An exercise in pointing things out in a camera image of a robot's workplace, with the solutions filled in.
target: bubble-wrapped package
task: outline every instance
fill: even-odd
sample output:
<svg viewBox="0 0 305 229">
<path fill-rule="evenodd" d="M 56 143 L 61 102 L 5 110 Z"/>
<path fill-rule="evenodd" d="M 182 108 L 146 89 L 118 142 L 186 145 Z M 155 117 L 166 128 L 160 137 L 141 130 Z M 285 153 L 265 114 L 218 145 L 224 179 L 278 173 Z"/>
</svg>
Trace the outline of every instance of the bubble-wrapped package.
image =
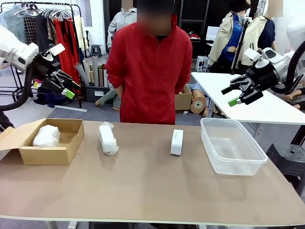
<svg viewBox="0 0 305 229">
<path fill-rule="evenodd" d="M 113 156 L 118 151 L 116 139 L 113 135 L 113 125 L 108 122 L 103 122 L 99 127 L 99 139 L 102 145 L 103 153 Z"/>
<path fill-rule="evenodd" d="M 57 147 L 60 140 L 59 128 L 52 125 L 45 125 L 40 128 L 35 136 L 33 146 L 38 147 Z"/>
</svg>

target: beige jacket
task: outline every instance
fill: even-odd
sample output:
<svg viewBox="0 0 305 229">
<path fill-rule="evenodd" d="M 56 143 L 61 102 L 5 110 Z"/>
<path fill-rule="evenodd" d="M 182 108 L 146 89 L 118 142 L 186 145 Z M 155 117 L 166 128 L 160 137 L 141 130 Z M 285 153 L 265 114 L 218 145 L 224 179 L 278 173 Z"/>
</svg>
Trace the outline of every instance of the beige jacket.
<svg viewBox="0 0 305 229">
<path fill-rule="evenodd" d="M 244 52 L 250 48 L 250 44 L 253 43 L 254 50 L 257 50 L 258 38 L 260 37 L 267 19 L 260 16 L 254 19 L 246 30 L 244 36 L 243 46 L 238 57 L 238 62 L 236 68 L 239 68 L 238 63 L 242 61 L 242 64 L 251 66 L 253 61 L 244 55 Z M 216 40 L 210 52 L 209 65 L 213 65 L 220 57 L 223 49 L 228 44 L 233 32 L 233 14 L 230 12 L 224 18 L 223 23 L 220 25 L 220 29 L 217 33 Z"/>
<path fill-rule="evenodd" d="M 230 12 L 226 15 L 223 23 L 220 25 L 214 45 L 210 52 L 209 65 L 213 65 L 221 55 L 221 52 L 227 46 L 233 32 L 233 14 Z"/>
</svg>

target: black stool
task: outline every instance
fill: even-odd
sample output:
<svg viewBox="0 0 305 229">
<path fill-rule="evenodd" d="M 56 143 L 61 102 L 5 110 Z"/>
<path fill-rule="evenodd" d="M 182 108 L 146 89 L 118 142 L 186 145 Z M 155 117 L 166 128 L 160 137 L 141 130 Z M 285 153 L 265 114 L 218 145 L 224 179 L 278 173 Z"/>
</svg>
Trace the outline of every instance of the black stool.
<svg viewBox="0 0 305 229">
<path fill-rule="evenodd" d="M 296 145 L 273 143 L 266 154 L 301 196 L 305 186 L 305 150 Z"/>
<path fill-rule="evenodd" d="M 98 44 L 91 45 L 91 56 L 97 56 L 97 57 L 102 56 L 100 45 Z"/>
</svg>

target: white box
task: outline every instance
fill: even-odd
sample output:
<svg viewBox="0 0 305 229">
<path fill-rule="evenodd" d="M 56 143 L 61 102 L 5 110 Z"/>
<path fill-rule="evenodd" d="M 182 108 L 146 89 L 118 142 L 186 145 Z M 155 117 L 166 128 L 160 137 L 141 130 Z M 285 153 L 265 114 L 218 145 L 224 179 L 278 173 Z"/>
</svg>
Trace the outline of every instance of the white box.
<svg viewBox="0 0 305 229">
<path fill-rule="evenodd" d="M 203 118 L 200 124 L 201 139 L 216 173 L 253 176 L 267 162 L 264 151 L 240 122 Z"/>
<path fill-rule="evenodd" d="M 196 71 L 202 73 L 208 67 L 208 57 L 198 56 L 196 63 Z"/>
<path fill-rule="evenodd" d="M 182 141 L 183 141 L 183 130 L 174 130 L 173 131 L 173 139 L 172 139 L 172 155 L 181 155 L 182 150 Z"/>
</svg>

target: yellow garment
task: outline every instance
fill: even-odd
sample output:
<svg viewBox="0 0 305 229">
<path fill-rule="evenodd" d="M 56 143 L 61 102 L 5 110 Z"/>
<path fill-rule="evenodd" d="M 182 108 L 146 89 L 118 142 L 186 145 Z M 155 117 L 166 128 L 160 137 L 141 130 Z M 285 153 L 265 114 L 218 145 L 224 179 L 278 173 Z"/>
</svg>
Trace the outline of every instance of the yellow garment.
<svg viewBox="0 0 305 229">
<path fill-rule="evenodd" d="M 210 52 L 209 65 L 213 65 L 220 57 L 223 49 L 227 46 L 233 33 L 233 14 L 226 15 L 223 23 L 220 25 L 215 42 Z"/>
<path fill-rule="evenodd" d="M 237 61 L 237 68 L 240 61 L 242 61 L 243 65 L 252 66 L 253 61 L 250 60 L 250 58 L 246 57 L 244 53 L 247 51 L 248 48 L 250 48 L 251 43 L 254 45 L 254 50 L 258 50 L 258 39 L 260 35 L 262 34 L 264 27 L 266 25 L 267 19 L 263 16 L 255 18 L 251 24 L 248 26 L 246 33 L 244 35 L 244 41 L 243 46 L 240 51 L 238 61 Z"/>
<path fill-rule="evenodd" d="M 83 18 L 81 18 L 80 15 L 74 16 L 74 24 L 76 28 L 78 44 L 80 45 L 81 50 L 85 51 L 86 49 L 89 48 L 89 46 L 88 46 L 86 31 L 83 31 L 83 27 L 81 23 L 82 20 Z"/>
</svg>

